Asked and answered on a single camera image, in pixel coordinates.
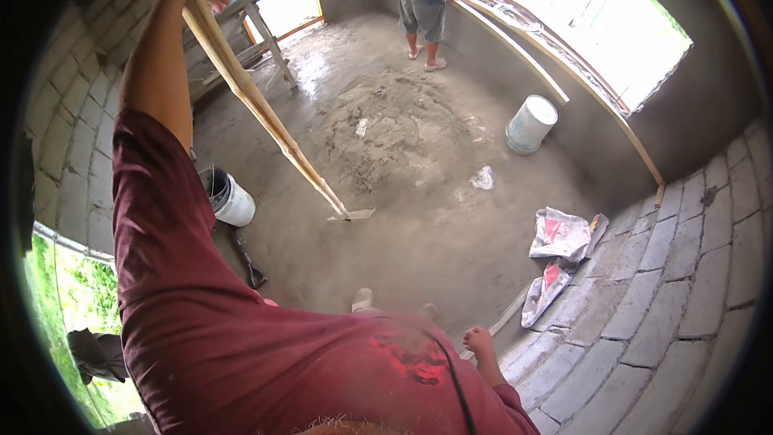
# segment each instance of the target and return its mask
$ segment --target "black tool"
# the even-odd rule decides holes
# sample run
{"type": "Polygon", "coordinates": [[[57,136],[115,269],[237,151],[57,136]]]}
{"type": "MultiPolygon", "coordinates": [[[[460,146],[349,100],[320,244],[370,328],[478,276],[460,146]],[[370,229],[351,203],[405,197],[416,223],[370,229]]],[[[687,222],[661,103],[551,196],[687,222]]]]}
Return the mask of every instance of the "black tool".
{"type": "Polygon", "coordinates": [[[247,280],[249,281],[250,288],[257,290],[260,286],[266,283],[266,281],[268,280],[268,277],[265,274],[263,274],[263,271],[255,267],[252,264],[252,261],[250,260],[250,256],[246,255],[244,246],[239,240],[239,236],[237,236],[236,227],[229,226],[228,236],[230,237],[231,242],[233,242],[234,245],[238,248],[239,252],[241,253],[242,261],[244,262],[247,270],[250,272],[250,275],[247,278],[247,280]]]}

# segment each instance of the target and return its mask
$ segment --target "wire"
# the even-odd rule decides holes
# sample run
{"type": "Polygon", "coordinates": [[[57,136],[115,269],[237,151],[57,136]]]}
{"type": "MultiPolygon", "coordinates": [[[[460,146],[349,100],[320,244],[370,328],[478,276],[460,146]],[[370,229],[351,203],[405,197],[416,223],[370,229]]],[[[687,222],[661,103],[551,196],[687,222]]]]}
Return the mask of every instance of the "wire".
{"type": "Polygon", "coordinates": [[[456,395],[459,397],[459,403],[461,404],[461,411],[465,415],[465,423],[467,424],[467,430],[469,430],[470,435],[477,435],[478,431],[475,429],[475,421],[472,420],[472,411],[470,411],[470,406],[467,403],[465,392],[461,389],[461,383],[459,382],[459,377],[456,375],[456,368],[454,367],[454,364],[451,363],[451,356],[449,355],[449,352],[445,349],[445,346],[443,346],[443,344],[432,333],[430,333],[430,331],[427,331],[426,329],[423,329],[423,328],[420,328],[420,329],[425,334],[427,334],[427,336],[429,336],[432,341],[438,343],[438,346],[440,346],[440,349],[443,350],[443,354],[445,354],[445,358],[449,362],[449,371],[451,371],[451,379],[454,380],[454,388],[456,388],[456,395]]]}
{"type": "Polygon", "coordinates": [[[465,397],[464,390],[461,389],[461,383],[459,382],[459,377],[456,375],[456,367],[451,362],[451,355],[449,354],[449,351],[446,350],[445,346],[443,346],[443,343],[438,340],[434,334],[430,333],[430,331],[427,331],[423,327],[414,326],[411,323],[402,321],[400,319],[395,319],[394,317],[389,316],[375,316],[375,317],[382,317],[385,319],[389,319],[391,321],[396,321],[401,324],[406,324],[410,327],[413,327],[415,329],[418,329],[419,331],[423,332],[428,338],[430,338],[432,341],[438,344],[440,347],[440,350],[445,354],[446,361],[449,362],[449,371],[451,372],[451,380],[454,382],[454,388],[456,389],[456,395],[459,398],[459,404],[461,405],[461,412],[465,417],[465,425],[467,425],[467,430],[469,431],[470,435],[477,435],[478,430],[475,429],[475,421],[472,420],[472,411],[470,410],[470,406],[467,402],[467,398],[465,397]]]}
{"type": "MultiPolygon", "coordinates": [[[[54,237],[51,241],[52,247],[52,257],[53,257],[53,285],[56,288],[56,301],[59,303],[59,315],[62,317],[62,327],[64,328],[64,331],[67,331],[67,323],[64,321],[64,310],[62,309],[62,296],[59,294],[59,270],[56,268],[56,237],[58,236],[58,233],[54,233],[54,237]]],[[[94,398],[91,396],[91,391],[89,391],[88,385],[83,385],[83,388],[86,389],[86,394],[89,395],[89,400],[91,400],[91,405],[94,408],[94,411],[97,412],[97,415],[100,417],[100,420],[102,420],[102,423],[104,426],[107,427],[107,422],[104,420],[104,417],[102,416],[102,412],[99,410],[99,407],[97,406],[97,403],[94,401],[94,398]]]]}

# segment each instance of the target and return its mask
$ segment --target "hair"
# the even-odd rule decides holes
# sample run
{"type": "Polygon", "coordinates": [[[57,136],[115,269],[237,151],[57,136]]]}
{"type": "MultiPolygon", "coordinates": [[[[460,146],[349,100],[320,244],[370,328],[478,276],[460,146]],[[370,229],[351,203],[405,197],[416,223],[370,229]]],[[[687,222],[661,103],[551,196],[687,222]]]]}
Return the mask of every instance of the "hair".
{"type": "Polygon", "coordinates": [[[368,423],[344,420],[343,415],[319,418],[298,435],[413,435],[412,432],[399,431],[385,427],[381,423],[368,423]]]}

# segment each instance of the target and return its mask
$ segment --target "plastic bucket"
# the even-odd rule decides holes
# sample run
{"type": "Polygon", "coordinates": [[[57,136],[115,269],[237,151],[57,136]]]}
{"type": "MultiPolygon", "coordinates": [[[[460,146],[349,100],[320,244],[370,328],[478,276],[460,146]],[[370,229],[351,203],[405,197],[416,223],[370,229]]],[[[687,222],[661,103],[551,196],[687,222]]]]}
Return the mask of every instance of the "plastic bucket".
{"type": "Polygon", "coordinates": [[[550,101],[539,95],[529,96],[507,123],[507,146],[518,154],[534,153],[556,121],[558,112],[550,101]]]}
{"type": "Polygon", "coordinates": [[[255,200],[221,168],[208,168],[198,174],[209,197],[215,218],[235,227],[244,227],[255,217],[255,200]]]}

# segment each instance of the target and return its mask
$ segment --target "concrete block wall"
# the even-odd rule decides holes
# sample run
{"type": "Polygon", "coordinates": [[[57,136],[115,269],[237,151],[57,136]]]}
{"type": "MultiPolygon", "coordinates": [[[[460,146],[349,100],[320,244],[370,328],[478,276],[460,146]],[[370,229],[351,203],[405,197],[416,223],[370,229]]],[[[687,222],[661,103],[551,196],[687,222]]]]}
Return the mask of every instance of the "concrete block wall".
{"type": "MultiPolygon", "coordinates": [[[[106,260],[113,254],[111,151],[118,87],[153,2],[70,2],[41,58],[25,113],[36,169],[35,219],[67,246],[106,260]]],[[[250,45],[239,27],[225,27],[236,52],[250,45]]],[[[189,32],[185,38],[189,68],[213,69],[196,39],[189,32]]]]}
{"type": "Polygon", "coordinates": [[[612,219],[591,261],[500,357],[544,435],[687,435],[744,344],[770,261],[771,151],[752,122],[612,219]]]}

